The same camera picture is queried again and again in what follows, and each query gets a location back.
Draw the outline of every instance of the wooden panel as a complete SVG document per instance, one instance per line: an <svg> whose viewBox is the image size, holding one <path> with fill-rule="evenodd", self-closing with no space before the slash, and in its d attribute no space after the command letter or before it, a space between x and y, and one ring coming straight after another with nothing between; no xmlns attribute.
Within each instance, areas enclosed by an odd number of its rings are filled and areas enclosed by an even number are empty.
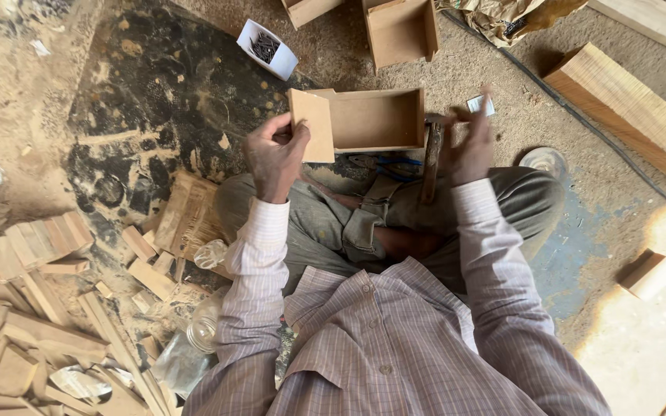
<svg viewBox="0 0 666 416"><path fill-rule="evenodd" d="M664 0L590 0L587 5L666 46Z"/></svg>
<svg viewBox="0 0 666 416"><path fill-rule="evenodd" d="M155 245L187 260L209 241L223 238L212 208L217 185L186 171L176 174L171 197L155 234Z"/></svg>
<svg viewBox="0 0 666 416"><path fill-rule="evenodd" d="M122 239L143 261L148 261L155 255L153 247L148 244L148 241L145 241L141 233L132 225L122 230Z"/></svg>
<svg viewBox="0 0 666 416"><path fill-rule="evenodd" d="M310 142L305 147L303 162L335 162L333 152L333 127L331 110L327 99L290 88L287 91L291 125L293 129L302 120L308 120L310 126Z"/></svg>
<svg viewBox="0 0 666 416"><path fill-rule="evenodd" d="M139 258L136 258L135 261L133 261L133 264L130 265L127 272L133 275L134 278L140 280L145 287L161 298L161 300L168 299L169 296L171 296L171 292L173 292L176 287L176 283L173 280L167 278L165 275L159 274L153 270L148 263L145 263Z"/></svg>
<svg viewBox="0 0 666 416"><path fill-rule="evenodd" d="M588 43L544 80L666 174L666 102L613 59Z"/></svg>
<svg viewBox="0 0 666 416"><path fill-rule="evenodd" d="M26 272L15 254L9 238L6 236L0 237L0 279L11 280Z"/></svg>
<svg viewBox="0 0 666 416"><path fill-rule="evenodd" d="M11 397L25 394L38 365L35 358L27 355L18 346L8 345L0 362L0 394Z"/></svg>
<svg viewBox="0 0 666 416"><path fill-rule="evenodd" d="M81 332L15 311L7 314L5 335L93 363L101 363L109 345Z"/></svg>

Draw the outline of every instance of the plywood board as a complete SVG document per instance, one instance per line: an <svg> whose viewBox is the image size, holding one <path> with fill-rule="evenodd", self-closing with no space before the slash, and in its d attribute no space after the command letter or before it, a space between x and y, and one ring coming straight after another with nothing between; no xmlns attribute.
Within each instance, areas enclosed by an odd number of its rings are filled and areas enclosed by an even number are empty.
<svg viewBox="0 0 666 416"><path fill-rule="evenodd" d="M176 282L167 278L165 275L159 274L145 263L143 260L136 258L130 268L127 270L134 278L138 279L145 287L147 287L161 300L166 300L171 296L171 292L176 287Z"/></svg>
<svg viewBox="0 0 666 416"><path fill-rule="evenodd" d="M587 5L666 46L664 0L590 0Z"/></svg>
<svg viewBox="0 0 666 416"><path fill-rule="evenodd" d="M544 80L666 174L666 102L613 59L588 43Z"/></svg>
<svg viewBox="0 0 666 416"><path fill-rule="evenodd" d="M303 162L335 162L333 151L333 127L331 126L331 110L328 100L315 94L290 88L287 92L291 125L293 129L308 120L310 142L305 147Z"/></svg>
<svg viewBox="0 0 666 416"><path fill-rule="evenodd" d="M186 171L176 174L171 197L155 234L155 245L187 260L204 244L223 238L212 208L217 185Z"/></svg>
<svg viewBox="0 0 666 416"><path fill-rule="evenodd" d="M138 229L134 226L128 226L122 230L122 239L125 240L128 246L135 252L139 259L148 261L155 255L155 250L145 241Z"/></svg>

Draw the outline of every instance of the plastic bag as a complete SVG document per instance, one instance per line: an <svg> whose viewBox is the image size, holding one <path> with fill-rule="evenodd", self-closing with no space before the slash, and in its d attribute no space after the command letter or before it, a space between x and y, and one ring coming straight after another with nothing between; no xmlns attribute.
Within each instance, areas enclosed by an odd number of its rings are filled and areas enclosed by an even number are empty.
<svg viewBox="0 0 666 416"><path fill-rule="evenodd" d="M198 351L187 340L187 334L177 330L151 371L171 391L186 396L202 380L211 361L211 355Z"/></svg>

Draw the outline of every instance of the unfinished wooden box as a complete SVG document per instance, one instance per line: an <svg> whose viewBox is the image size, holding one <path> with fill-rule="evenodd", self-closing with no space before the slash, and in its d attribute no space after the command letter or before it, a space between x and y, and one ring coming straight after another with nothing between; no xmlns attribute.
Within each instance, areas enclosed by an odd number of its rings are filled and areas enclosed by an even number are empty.
<svg viewBox="0 0 666 416"><path fill-rule="evenodd" d="M335 161L335 153L420 149L425 146L424 91L288 91L294 127L308 120L303 161Z"/></svg>
<svg viewBox="0 0 666 416"><path fill-rule="evenodd" d="M425 57L439 49L433 0L363 0L366 34L375 73L382 67Z"/></svg>

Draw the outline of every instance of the finger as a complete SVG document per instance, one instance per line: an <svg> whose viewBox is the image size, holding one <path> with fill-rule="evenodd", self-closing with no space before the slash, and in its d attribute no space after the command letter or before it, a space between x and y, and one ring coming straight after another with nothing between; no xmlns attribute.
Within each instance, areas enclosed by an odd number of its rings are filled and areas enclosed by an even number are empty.
<svg viewBox="0 0 666 416"><path fill-rule="evenodd" d="M291 113L285 112L279 116L272 117L269 120L266 120L261 127L257 129L257 133L262 138L271 140L272 136L277 132L277 130L288 126L291 123Z"/></svg>

